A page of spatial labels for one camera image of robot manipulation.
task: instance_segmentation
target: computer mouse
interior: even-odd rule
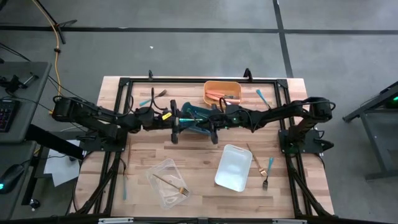
[[[20,164],[10,166],[0,177],[0,194],[11,192],[17,185],[24,171],[24,166]]]

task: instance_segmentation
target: yellow label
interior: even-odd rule
[[[165,115],[162,116],[162,119],[163,119],[163,120],[166,120],[167,118],[171,117],[171,115],[172,115],[172,114],[171,114],[170,112],[168,112],[167,114],[165,114]]]

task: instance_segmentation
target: white paper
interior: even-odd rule
[[[68,142],[79,146],[80,141],[68,140]],[[49,157],[64,156],[55,150],[49,150]],[[52,174],[54,186],[63,184],[79,176],[80,166],[79,161],[76,159],[71,161],[68,156],[62,158],[48,158],[44,167],[44,174]]]

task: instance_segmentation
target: white bowl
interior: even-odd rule
[[[230,144],[226,145],[218,165],[216,184],[242,192],[248,179],[251,160],[250,151]]]

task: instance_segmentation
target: orange container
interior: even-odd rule
[[[210,98],[208,93],[221,93],[228,96],[237,96],[238,99],[226,99],[227,102],[232,104],[240,104],[242,102],[242,89],[241,85],[237,82],[221,82],[221,81],[207,81],[203,88],[203,100],[206,104],[212,105],[215,103],[217,106],[219,105],[218,99]]]

